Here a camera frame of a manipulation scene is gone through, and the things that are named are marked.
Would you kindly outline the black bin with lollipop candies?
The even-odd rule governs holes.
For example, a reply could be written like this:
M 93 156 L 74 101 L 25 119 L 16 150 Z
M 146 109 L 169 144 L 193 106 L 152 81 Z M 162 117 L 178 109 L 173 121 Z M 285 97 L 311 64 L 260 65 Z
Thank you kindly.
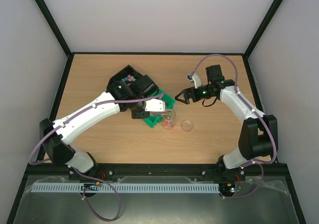
M 148 75 L 144 75 L 135 81 L 135 85 L 137 87 L 138 98 L 150 97 L 159 89 L 156 83 Z

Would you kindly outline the black bin with star candies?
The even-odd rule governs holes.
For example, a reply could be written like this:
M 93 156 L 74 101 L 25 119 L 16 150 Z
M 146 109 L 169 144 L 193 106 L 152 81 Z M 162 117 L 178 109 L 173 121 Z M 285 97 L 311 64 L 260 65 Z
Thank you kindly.
M 131 65 L 127 65 L 123 69 L 121 69 L 119 72 L 117 72 L 115 75 L 113 75 L 107 84 L 107 90 L 111 87 L 111 85 L 116 81 L 125 81 L 129 82 L 130 77 L 134 77 L 136 80 L 138 80 L 143 75 L 138 72 L 136 69 L 134 69 Z

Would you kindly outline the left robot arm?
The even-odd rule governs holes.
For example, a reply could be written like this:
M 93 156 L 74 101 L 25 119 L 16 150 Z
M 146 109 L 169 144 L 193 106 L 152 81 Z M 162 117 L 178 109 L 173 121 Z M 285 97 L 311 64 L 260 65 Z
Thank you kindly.
M 111 78 L 107 88 L 92 102 L 63 118 L 46 118 L 39 124 L 41 141 L 54 166 L 67 165 L 86 173 L 95 166 L 93 157 L 72 143 L 84 131 L 112 115 L 131 110 L 133 119 L 143 119 L 165 110 L 159 88 L 147 76 Z

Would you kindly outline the clear jar lid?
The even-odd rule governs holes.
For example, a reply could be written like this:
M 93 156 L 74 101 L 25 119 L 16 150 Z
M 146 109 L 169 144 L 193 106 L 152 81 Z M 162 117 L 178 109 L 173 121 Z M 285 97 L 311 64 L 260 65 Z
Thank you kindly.
M 185 120 L 182 120 L 181 123 L 180 123 L 180 127 L 181 127 L 181 130 L 184 131 L 184 132 L 190 132 L 193 130 L 194 128 L 194 124 L 191 120 L 189 119 L 185 119 Z

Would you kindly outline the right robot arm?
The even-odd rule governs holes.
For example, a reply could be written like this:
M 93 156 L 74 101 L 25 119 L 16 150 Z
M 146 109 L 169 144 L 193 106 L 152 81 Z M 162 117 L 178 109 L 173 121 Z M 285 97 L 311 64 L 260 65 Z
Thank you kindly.
M 235 81 L 224 78 L 220 65 L 206 67 L 206 76 L 207 85 L 202 85 L 196 74 L 189 76 L 194 86 L 182 90 L 175 96 L 175 100 L 188 105 L 190 102 L 215 98 L 226 104 L 239 119 L 242 128 L 238 146 L 219 157 L 218 176 L 228 180 L 235 174 L 236 168 L 264 163 L 263 157 L 269 156 L 269 162 L 274 162 L 278 150 L 278 124 L 275 116 L 266 115 L 254 107 L 242 95 Z

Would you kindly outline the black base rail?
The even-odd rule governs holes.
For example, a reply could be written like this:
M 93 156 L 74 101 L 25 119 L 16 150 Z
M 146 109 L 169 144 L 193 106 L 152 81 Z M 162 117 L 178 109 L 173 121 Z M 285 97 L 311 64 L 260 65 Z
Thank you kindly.
M 85 173 L 105 181 L 119 181 L 124 177 L 187 177 L 197 181 L 243 181 L 242 169 L 224 170 L 218 164 L 106 164 Z

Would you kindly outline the clear plastic jar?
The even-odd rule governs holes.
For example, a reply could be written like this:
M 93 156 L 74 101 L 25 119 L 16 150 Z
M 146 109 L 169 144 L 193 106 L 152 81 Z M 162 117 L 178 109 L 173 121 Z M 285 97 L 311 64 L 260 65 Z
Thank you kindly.
M 167 118 L 162 118 L 162 126 L 166 130 L 172 130 L 175 126 L 176 113 L 173 109 L 167 109 L 169 116 Z

